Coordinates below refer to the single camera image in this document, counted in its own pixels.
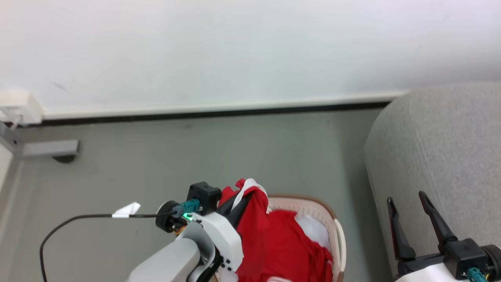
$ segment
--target gray sofa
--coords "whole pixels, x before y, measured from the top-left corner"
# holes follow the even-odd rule
[[[394,100],[374,122],[365,158],[393,274],[389,196],[417,255],[438,252],[420,190],[460,240],[501,245],[501,83],[416,90]]]

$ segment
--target white wall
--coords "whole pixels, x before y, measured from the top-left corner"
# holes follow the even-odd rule
[[[500,78],[497,0],[0,0],[0,85],[48,118]]]

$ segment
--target red cloth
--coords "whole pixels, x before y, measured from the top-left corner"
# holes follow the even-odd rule
[[[240,179],[236,186],[243,187]],[[277,276],[294,282],[332,281],[332,256],[312,242],[295,220],[296,212],[277,210],[266,213],[268,198],[258,187],[237,227],[242,237],[243,262],[237,269],[239,282],[267,281]],[[220,203],[239,191],[226,187]]]
[[[235,186],[241,189],[244,183],[245,179],[240,179]],[[257,278],[259,271],[256,270],[262,269],[265,265],[263,255],[266,253],[267,231],[269,227],[266,214],[268,197],[256,186],[247,189],[244,195],[253,191],[258,191],[258,193],[254,193],[249,200],[247,208],[236,228],[236,231],[242,238],[244,256],[242,264],[238,267],[236,273],[238,275]],[[221,205],[238,192],[233,191],[231,187],[224,188],[219,204]]]

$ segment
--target laundry basket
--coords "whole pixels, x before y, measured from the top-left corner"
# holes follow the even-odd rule
[[[288,210],[295,211],[299,215],[309,215],[327,228],[334,262],[332,282],[343,281],[346,266],[346,240],[343,228],[332,208],[318,199],[305,196],[275,194],[269,195],[268,201],[272,210]]]

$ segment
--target black cable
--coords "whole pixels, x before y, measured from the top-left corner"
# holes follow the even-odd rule
[[[169,216],[175,214],[175,211],[171,211],[168,213],[163,213],[163,214],[131,214],[129,217],[123,217],[123,218],[152,218],[152,217],[162,217],[162,216]],[[82,218],[112,218],[113,214],[84,214],[84,215],[78,215],[75,217],[72,217],[68,219],[67,221],[59,224],[56,228],[54,228],[42,241],[42,244],[40,244],[40,268],[42,270],[42,278],[44,282],[47,282],[47,274],[45,273],[45,265],[44,265],[44,246],[45,243],[47,243],[47,240],[56,233],[59,229],[61,229],[63,226],[66,224],[75,221],[77,219],[82,219]]]

